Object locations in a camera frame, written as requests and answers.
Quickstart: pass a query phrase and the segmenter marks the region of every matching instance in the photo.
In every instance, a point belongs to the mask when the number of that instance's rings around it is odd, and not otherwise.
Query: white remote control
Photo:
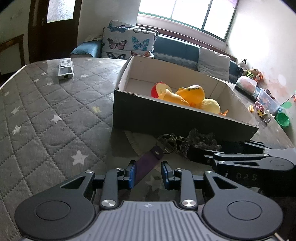
[[[59,61],[59,80],[69,79],[72,78],[74,75],[73,66],[72,66],[72,59],[70,58],[63,58]]]

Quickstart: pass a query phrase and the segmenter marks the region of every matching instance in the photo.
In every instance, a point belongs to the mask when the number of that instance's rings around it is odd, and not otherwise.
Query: door
[[[28,45],[30,62],[68,58],[77,46],[82,0],[32,0]]]

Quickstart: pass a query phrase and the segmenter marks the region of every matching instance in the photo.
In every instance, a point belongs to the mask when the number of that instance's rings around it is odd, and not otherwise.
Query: wall
[[[31,0],[15,0],[0,13],[0,42],[24,34],[25,63],[29,63],[28,22]],[[12,46],[0,53],[2,74],[17,71],[21,67],[19,49]]]
[[[135,24],[141,0],[83,0],[78,27],[78,44],[89,35],[102,34],[110,20]]]
[[[217,38],[214,38],[213,36],[210,36],[206,33],[196,30],[195,28],[191,28],[189,26],[186,26],[184,24],[177,23],[171,20],[158,18],[155,16],[150,16],[145,14],[139,14],[137,18],[137,23],[152,26],[152,27],[154,26],[158,28],[163,28],[165,30],[183,34],[185,36],[189,36],[191,38],[210,44],[222,51],[225,51],[227,47],[226,43],[224,43],[223,41],[220,41]]]
[[[283,103],[296,91],[296,14],[280,0],[240,0],[226,52],[238,60],[247,58],[249,68],[258,68],[265,84]],[[286,112],[291,126],[286,130],[296,143],[296,102]]]

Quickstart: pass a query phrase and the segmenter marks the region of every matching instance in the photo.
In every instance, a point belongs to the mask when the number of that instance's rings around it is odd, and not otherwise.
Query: open box
[[[192,107],[152,98],[157,82],[169,85],[173,92],[180,87],[200,85],[205,97],[215,99],[221,116]],[[133,56],[122,67],[114,92],[113,127],[151,135],[174,133],[186,137],[196,128],[200,133],[213,132],[216,139],[245,141],[258,130],[248,124],[252,115],[227,84],[200,72],[169,62]]]

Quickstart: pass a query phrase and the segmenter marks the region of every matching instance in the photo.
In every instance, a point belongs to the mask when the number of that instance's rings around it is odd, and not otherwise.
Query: sofa
[[[199,51],[200,46],[198,45],[160,34],[155,41],[153,54],[156,59],[197,70]],[[70,54],[70,58],[76,57],[101,57],[101,41],[82,43]],[[230,61],[229,81],[235,84],[239,78],[239,73],[238,64]]]

